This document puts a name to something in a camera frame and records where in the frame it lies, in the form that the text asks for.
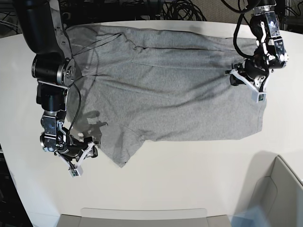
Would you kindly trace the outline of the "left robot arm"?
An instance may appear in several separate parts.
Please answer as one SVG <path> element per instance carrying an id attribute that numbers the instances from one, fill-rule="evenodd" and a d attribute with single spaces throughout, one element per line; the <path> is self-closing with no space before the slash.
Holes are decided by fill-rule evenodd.
<path id="1" fill-rule="evenodd" d="M 252 90 L 265 92 L 270 72 L 286 66 L 288 54 L 281 37 L 276 13 L 272 9 L 274 0 L 249 0 L 244 9 L 235 9 L 226 1 L 222 3 L 231 11 L 239 14 L 239 19 L 233 34 L 233 46 L 236 52 L 245 58 L 243 63 L 233 65 L 230 76 L 232 86 L 246 84 Z M 252 55 L 243 53 L 238 44 L 237 37 L 245 14 L 252 12 L 248 26 L 256 37 L 257 48 Z"/>

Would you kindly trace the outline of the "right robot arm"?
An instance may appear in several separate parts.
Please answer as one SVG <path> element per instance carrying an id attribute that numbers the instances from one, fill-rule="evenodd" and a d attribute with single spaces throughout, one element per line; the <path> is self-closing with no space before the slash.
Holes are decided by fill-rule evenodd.
<path id="1" fill-rule="evenodd" d="M 40 136 L 44 151 L 57 155 L 69 168 L 70 174 L 80 176 L 81 164 L 87 157 L 97 157 L 92 137 L 79 141 L 64 127 L 68 93 L 81 77 L 60 14 L 58 0 L 13 1 L 24 39 L 36 54 L 31 74 L 38 82 L 36 102 L 44 110 Z"/>

